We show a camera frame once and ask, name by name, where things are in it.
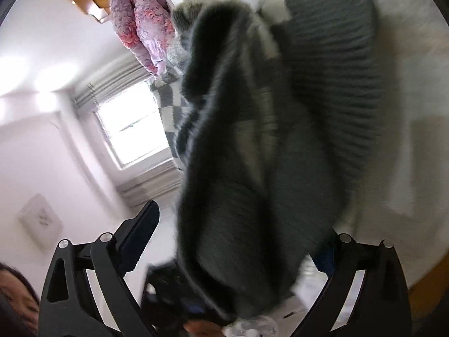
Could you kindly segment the grey white checkered cardigan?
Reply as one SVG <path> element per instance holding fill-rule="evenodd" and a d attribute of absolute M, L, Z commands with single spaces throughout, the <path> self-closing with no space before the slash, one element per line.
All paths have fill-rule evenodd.
<path fill-rule="evenodd" d="M 241 0 L 172 11 L 187 103 L 177 264 L 225 322 L 276 307 L 331 238 L 376 138 L 373 0 L 285 0 L 275 23 Z"/>

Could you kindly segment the white air conditioner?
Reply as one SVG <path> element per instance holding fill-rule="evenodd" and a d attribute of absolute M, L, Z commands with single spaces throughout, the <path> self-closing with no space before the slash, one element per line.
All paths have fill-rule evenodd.
<path fill-rule="evenodd" d="M 19 211 L 18 219 L 41 250 L 55 248 L 62 234 L 63 223 L 44 196 L 33 196 Z"/>

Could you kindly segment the bed with floral sheet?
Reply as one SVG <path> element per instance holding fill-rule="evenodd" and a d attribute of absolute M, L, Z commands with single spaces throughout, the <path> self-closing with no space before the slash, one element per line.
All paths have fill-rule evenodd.
<path fill-rule="evenodd" d="M 250 7 L 279 23 L 284 1 Z M 373 1 L 382 87 L 376 138 L 333 231 L 389 240 L 415 284 L 448 249 L 448 24 L 433 0 Z"/>

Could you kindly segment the left grey curtain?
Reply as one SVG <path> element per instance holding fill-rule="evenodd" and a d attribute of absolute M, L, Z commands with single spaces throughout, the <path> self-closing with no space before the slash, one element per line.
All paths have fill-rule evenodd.
<path fill-rule="evenodd" d="M 119 185 L 117 191 L 130 208 L 136 208 L 148 200 L 161 199 L 176 192 L 181 182 L 182 174 L 177 163 L 168 159 Z"/>

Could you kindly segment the grey curtain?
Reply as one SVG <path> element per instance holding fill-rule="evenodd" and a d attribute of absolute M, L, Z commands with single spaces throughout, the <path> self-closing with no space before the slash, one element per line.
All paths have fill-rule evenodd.
<path fill-rule="evenodd" d="M 177 163 L 168 159 L 119 185 L 117 191 L 130 208 L 136 208 L 148 200 L 161 199 L 176 192 L 181 182 L 182 174 Z"/>
<path fill-rule="evenodd" d="M 94 112 L 103 102 L 150 77 L 133 54 L 119 56 L 75 85 L 72 102 L 76 113 Z"/>

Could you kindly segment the window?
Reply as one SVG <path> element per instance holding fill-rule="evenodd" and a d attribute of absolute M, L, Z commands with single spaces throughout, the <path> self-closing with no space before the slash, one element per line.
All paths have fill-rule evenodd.
<path fill-rule="evenodd" d="M 121 168 L 169 148 L 156 97 L 146 81 L 104 101 L 95 115 Z"/>

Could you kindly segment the right grey curtain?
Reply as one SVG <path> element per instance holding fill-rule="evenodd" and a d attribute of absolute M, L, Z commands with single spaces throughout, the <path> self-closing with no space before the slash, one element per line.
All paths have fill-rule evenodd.
<path fill-rule="evenodd" d="M 76 113 L 94 112 L 103 102 L 150 77 L 133 54 L 119 56 L 75 85 L 72 102 Z"/>

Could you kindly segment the purple floral duvet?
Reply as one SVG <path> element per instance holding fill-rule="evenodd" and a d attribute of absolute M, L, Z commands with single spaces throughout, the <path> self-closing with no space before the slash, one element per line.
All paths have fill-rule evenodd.
<path fill-rule="evenodd" d="M 153 76 L 166 70 L 175 30 L 166 0 L 111 0 L 113 30 Z"/>

